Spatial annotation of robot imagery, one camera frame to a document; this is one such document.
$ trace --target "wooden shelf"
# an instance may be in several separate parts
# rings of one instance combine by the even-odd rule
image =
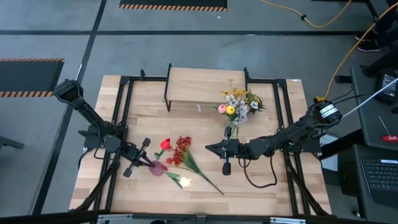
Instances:
[[[233,87],[244,89],[244,72],[197,68],[171,68],[166,97],[173,103],[221,104],[225,103],[221,90]]]

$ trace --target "pink tulip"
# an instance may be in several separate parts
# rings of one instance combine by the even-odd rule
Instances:
[[[226,111],[225,105],[220,105],[220,106],[218,107],[218,112],[219,112],[219,113],[225,113],[225,111]]]

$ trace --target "orange and black stripe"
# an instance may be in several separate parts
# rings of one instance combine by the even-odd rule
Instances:
[[[50,97],[52,91],[0,91],[0,98],[7,97]]]
[[[65,62],[63,58],[0,58],[0,62]]]
[[[226,0],[121,0],[119,8],[213,12],[228,10]]]

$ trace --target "red tulip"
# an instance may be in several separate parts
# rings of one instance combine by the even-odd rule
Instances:
[[[169,150],[171,149],[172,145],[170,145],[170,139],[164,139],[161,143],[160,143],[160,147],[162,148],[162,150]]]

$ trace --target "wooden table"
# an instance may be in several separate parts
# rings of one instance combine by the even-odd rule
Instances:
[[[99,91],[96,111],[108,121],[112,117],[119,79],[120,76],[104,76]],[[272,85],[253,83],[248,87],[262,98],[267,109],[256,113],[255,116],[249,115],[249,121],[239,129],[241,142],[248,142],[258,136],[275,134],[278,128]],[[307,110],[303,87],[300,80],[287,80],[287,87],[293,117],[296,121]],[[214,108],[202,108],[202,112],[198,112],[196,104],[173,103],[171,112],[167,112],[163,100],[164,90],[165,82],[134,82],[127,122],[129,126],[127,140],[140,146],[145,137],[150,138],[151,144],[146,151],[149,157],[154,159],[153,153],[160,151],[159,144],[163,139],[172,138],[174,143],[179,136],[191,136],[191,151],[199,168],[225,193],[225,196],[222,196],[201,177],[181,169],[173,168],[170,171],[193,179],[193,185],[184,190],[179,189],[166,175],[153,176],[147,167],[135,168],[130,178],[125,178],[123,171],[129,165],[129,161],[121,158],[113,195],[112,212],[292,215],[287,176],[281,152],[277,151],[273,158],[278,179],[276,186],[265,189],[251,186],[245,179],[243,169],[239,166],[237,159],[230,160],[232,174],[223,176],[221,173],[223,161],[206,150],[205,145],[221,141],[226,120]],[[287,125],[283,97],[281,97],[281,101],[284,121]],[[168,156],[171,155],[165,153],[161,160],[165,161]],[[309,191],[323,209],[330,213],[320,162],[309,153],[301,153],[301,161],[305,183]],[[100,176],[101,163],[102,161],[95,159],[92,153],[87,154],[82,160],[70,208],[79,206],[93,190]],[[248,173],[251,180],[259,185],[274,181],[269,158],[266,157],[252,161],[248,167]],[[102,208],[107,191],[108,188],[105,187],[101,202]],[[298,207],[302,212],[299,192],[296,187]]]

